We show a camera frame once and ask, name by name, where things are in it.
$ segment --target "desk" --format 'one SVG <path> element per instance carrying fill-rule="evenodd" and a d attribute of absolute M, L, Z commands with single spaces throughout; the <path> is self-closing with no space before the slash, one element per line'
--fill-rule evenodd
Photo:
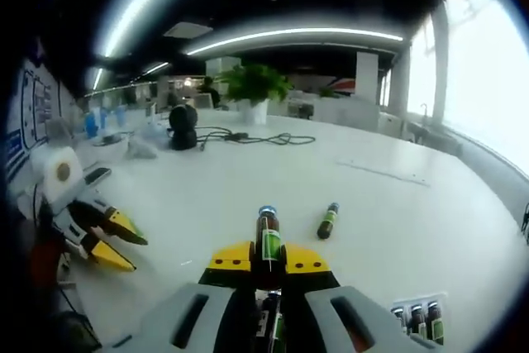
<path fill-rule="evenodd" d="M 281 236 L 316 250 L 341 284 L 388 307 L 446 293 L 446 346 L 467 351 L 515 297 L 529 252 L 509 211 L 461 161 L 367 131 L 286 117 L 247 127 L 233 112 L 199 111 L 199 125 L 252 136 L 312 135 L 310 145 L 208 142 L 206 150 L 159 152 L 112 165 L 98 185 L 150 244 L 112 244 L 133 274 L 76 262 L 85 311 L 103 344 L 133 331 L 181 284 L 198 281 L 213 251 L 255 237 L 257 210 L 278 209 Z M 335 230 L 316 230 L 331 202 Z"/>

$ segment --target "paper towel roll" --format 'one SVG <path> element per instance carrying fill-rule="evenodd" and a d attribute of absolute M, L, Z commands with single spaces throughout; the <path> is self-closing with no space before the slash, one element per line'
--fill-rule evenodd
<path fill-rule="evenodd" d="M 31 167 L 35 176 L 43 178 L 43 193 L 53 203 L 83 179 L 83 168 L 74 150 L 42 145 L 31 152 Z"/>

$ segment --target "blue bottle cap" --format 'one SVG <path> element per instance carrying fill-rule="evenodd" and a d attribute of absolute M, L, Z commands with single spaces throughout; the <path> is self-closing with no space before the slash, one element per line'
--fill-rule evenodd
<path fill-rule="evenodd" d="M 275 208 L 273 208 L 272 206 L 263 206 L 259 209 L 259 214 L 261 214 L 263 211 L 270 211 L 272 212 L 273 214 L 276 214 L 277 213 L 277 210 Z"/>

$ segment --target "green plant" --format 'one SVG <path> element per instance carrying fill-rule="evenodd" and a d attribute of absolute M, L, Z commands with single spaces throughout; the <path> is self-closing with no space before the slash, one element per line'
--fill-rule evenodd
<path fill-rule="evenodd" d="M 217 81 L 228 84 L 228 100 L 249 99 L 252 107 L 266 98 L 283 101 L 292 88 L 292 84 L 277 70 L 259 64 L 237 65 L 220 73 Z"/>
<path fill-rule="evenodd" d="M 320 88 L 320 97 L 321 98 L 333 98 L 334 90 L 330 87 Z"/>

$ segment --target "black speaker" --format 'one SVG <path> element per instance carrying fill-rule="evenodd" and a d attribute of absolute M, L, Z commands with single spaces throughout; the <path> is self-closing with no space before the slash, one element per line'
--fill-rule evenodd
<path fill-rule="evenodd" d="M 171 149 L 186 150 L 197 145 L 198 114 L 194 107 L 180 104 L 174 107 L 169 114 L 169 125 L 173 131 L 171 137 Z"/>

